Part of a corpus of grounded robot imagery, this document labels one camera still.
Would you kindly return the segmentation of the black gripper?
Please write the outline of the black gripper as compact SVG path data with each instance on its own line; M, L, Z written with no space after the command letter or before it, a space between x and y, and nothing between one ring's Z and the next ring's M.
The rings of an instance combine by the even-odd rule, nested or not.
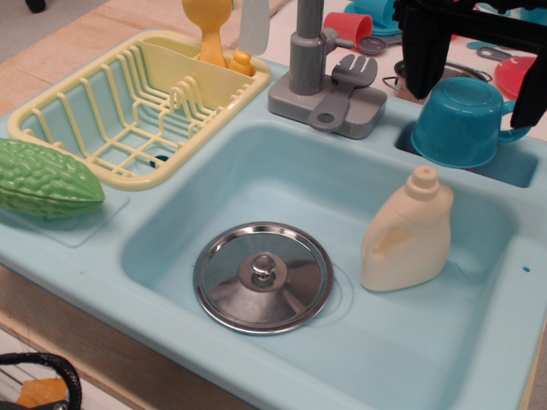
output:
M510 121L513 128L536 126L546 112L546 27L478 11L475 1L397 1L393 19L403 30L406 86L424 99L440 81L453 35L534 54Z

